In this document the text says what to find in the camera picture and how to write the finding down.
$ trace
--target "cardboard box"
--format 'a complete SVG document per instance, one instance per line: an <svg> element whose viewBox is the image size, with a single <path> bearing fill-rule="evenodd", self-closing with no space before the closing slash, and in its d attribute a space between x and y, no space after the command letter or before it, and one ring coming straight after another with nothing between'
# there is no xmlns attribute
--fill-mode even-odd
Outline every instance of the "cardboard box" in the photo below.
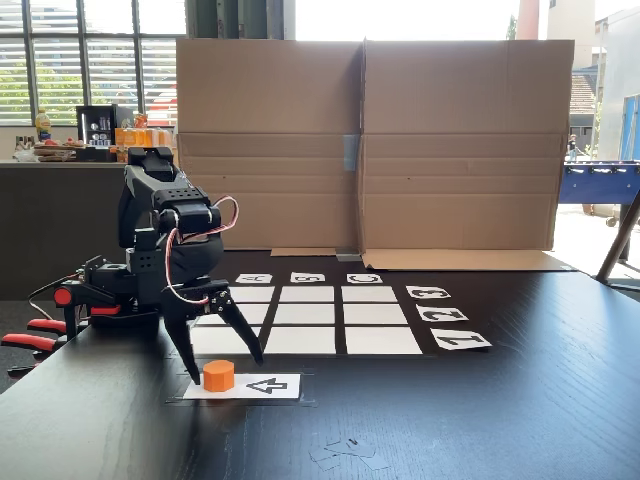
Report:
<svg viewBox="0 0 640 480"><path fill-rule="evenodd" d="M561 269L540 250L572 56L571 41L179 40L181 162L238 199L227 248L357 243L378 268Z"/></svg>
<svg viewBox="0 0 640 480"><path fill-rule="evenodd" d="M351 42L178 40L180 159L238 200L226 248L357 245L361 62Z"/></svg>
<svg viewBox="0 0 640 480"><path fill-rule="evenodd" d="M365 264L395 268L380 249L549 250L572 59L572 41L366 42Z"/></svg>

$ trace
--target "blue foosball table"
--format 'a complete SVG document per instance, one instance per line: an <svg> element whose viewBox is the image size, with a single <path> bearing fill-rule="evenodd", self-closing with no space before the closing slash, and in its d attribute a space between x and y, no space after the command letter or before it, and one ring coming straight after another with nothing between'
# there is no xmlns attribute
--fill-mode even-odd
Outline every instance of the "blue foosball table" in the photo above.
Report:
<svg viewBox="0 0 640 480"><path fill-rule="evenodd" d="M622 220L640 190L640 162L565 163L559 203L620 204ZM620 260L629 258L629 244Z"/></svg>

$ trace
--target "dark table surface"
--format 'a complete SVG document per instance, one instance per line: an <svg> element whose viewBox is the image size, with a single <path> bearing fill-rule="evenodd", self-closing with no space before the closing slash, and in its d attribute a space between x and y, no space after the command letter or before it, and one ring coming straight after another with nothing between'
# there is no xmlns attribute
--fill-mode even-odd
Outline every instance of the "dark table surface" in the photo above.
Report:
<svg viewBox="0 0 640 480"><path fill-rule="evenodd" d="M340 284L364 269L244 252L227 254L216 276L273 273L281 286L292 271ZM464 328L493 347L439 350L407 315L426 355L270 356L263 369L311 374L312 402L209 406L168 402L185 377L162 332L89 328L0 396L0 478L640 478L638 303L577 272L382 278L401 304L406 285L447 289L443 306L460 308ZM391 468L341 456L322 472L308 452L335 436L374 445Z"/></svg>

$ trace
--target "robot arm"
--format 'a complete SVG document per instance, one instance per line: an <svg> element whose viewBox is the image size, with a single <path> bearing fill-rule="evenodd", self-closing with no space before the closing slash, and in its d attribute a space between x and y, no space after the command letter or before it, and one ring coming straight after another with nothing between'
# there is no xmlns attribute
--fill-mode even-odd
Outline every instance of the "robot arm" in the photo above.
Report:
<svg viewBox="0 0 640 480"><path fill-rule="evenodd" d="M221 226L217 205L222 199L212 205L206 193L173 165L168 148L129 149L125 183L118 237L126 249L126 265L96 257L73 279L57 284L54 299L64 308L67 338L76 334L75 311L81 305L96 327L157 322L162 316L191 378L199 384L187 321L215 313L262 364L260 342L231 298L228 282L209 278L224 253L220 232L231 228L237 215ZM152 226L136 228L145 213Z"/></svg>
<svg viewBox="0 0 640 480"><path fill-rule="evenodd" d="M125 182L119 206L120 246L128 249L128 258L135 256L139 241L136 222L141 214L151 212L153 230L157 232L155 253L158 255L160 250L165 260L164 268L156 270L153 279L153 284L160 283L163 288L142 295L143 285L139 283L138 301L157 304L159 300L167 333L194 382L200 383L200 375L187 320L199 315L220 315L242 338L254 360L262 364L260 342L231 298L228 282L212 281L208 277L223 254L220 232L228 228L220 225L217 204L211 205L206 193L193 187L173 165L173 155L168 148L130 149ZM177 237L194 241L174 244ZM142 251L150 246L143 246ZM159 281L160 276L166 281Z"/></svg>

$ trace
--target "orange hexagonal block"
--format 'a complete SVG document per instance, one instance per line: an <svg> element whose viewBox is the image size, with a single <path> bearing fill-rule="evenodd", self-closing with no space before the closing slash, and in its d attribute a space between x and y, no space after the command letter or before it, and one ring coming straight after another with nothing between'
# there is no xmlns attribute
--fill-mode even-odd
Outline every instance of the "orange hexagonal block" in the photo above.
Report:
<svg viewBox="0 0 640 480"><path fill-rule="evenodd" d="M202 369L204 389L209 392L226 392L233 388L233 363L227 360L214 360Z"/></svg>

